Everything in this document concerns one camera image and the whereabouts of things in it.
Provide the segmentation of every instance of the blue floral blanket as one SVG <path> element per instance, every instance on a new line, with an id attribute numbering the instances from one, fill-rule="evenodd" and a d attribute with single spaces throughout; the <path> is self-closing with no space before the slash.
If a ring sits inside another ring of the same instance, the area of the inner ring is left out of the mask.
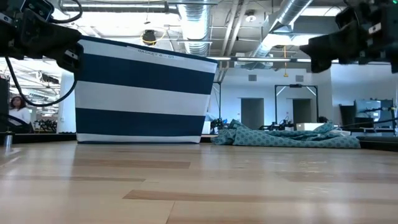
<path id="1" fill-rule="evenodd" d="M 319 147 L 359 149 L 359 140 L 334 133 L 332 123 L 325 123 L 314 131 L 261 131 L 251 130 L 232 120 L 227 129 L 219 130 L 211 141 L 216 145 L 265 147 Z"/>

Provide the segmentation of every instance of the wall vent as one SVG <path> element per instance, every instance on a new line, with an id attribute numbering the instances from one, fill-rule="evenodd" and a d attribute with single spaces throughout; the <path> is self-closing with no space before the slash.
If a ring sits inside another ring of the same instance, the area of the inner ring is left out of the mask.
<path id="1" fill-rule="evenodd" d="M 256 82 L 257 81 L 257 75 L 249 75 L 249 82 Z"/>
<path id="2" fill-rule="evenodd" d="M 304 82 L 304 76 L 303 75 L 296 75 L 296 82 Z"/>

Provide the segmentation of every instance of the doorway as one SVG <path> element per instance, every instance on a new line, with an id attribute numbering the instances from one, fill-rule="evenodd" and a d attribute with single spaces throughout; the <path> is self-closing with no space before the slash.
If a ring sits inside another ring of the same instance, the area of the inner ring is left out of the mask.
<path id="1" fill-rule="evenodd" d="M 242 98 L 241 118 L 242 124 L 251 129 L 259 129 L 264 125 L 264 99 Z"/>
<path id="2" fill-rule="evenodd" d="M 311 123 L 311 99 L 293 99 L 293 122 Z"/>

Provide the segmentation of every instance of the woman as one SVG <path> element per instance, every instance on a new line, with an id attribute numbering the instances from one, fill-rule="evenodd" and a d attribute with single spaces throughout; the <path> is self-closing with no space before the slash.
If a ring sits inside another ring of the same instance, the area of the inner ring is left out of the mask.
<path id="1" fill-rule="evenodd" d="M 20 96 L 15 96 L 10 102 L 9 114 L 15 118 L 25 121 L 26 124 L 30 123 L 30 112 L 26 107 L 25 101 Z M 23 125 L 20 122 L 10 120 L 15 125 Z"/>

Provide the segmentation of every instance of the striped basket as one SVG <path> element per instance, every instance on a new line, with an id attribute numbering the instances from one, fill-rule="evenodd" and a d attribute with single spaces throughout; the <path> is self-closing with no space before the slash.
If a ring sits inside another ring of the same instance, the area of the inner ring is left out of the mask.
<path id="1" fill-rule="evenodd" d="M 200 142 L 216 61 L 94 37 L 80 44 L 78 142 Z"/>

